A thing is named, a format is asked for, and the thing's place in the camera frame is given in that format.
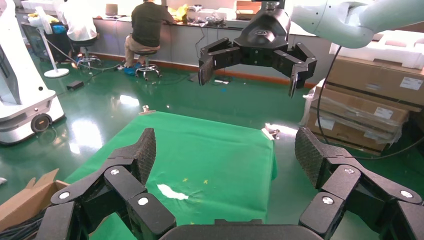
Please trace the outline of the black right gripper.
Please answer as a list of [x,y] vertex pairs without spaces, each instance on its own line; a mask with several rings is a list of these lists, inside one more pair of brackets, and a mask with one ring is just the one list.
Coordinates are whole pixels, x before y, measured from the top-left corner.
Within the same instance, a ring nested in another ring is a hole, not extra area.
[[317,58],[303,43],[288,48],[290,26],[284,9],[261,10],[233,42],[225,37],[203,47],[198,60],[199,85],[208,83],[216,70],[238,64],[273,67],[289,78],[288,96],[293,98],[314,75]]

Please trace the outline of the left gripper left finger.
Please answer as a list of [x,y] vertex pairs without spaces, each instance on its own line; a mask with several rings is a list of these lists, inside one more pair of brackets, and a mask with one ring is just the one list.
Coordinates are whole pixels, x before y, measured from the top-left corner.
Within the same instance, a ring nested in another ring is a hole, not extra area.
[[38,240],[87,240],[116,214],[138,240],[158,240],[177,225],[146,183],[156,159],[156,137],[146,128],[131,145],[115,149],[95,172],[57,191],[36,234]]

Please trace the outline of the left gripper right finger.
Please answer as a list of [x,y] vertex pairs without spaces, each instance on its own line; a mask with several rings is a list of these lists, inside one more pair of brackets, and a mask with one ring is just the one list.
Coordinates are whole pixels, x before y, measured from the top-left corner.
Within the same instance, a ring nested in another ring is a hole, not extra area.
[[342,147],[321,142],[306,127],[295,156],[318,193],[299,224],[330,239],[346,212],[359,216],[381,240],[421,240],[424,202],[415,191],[366,169]]

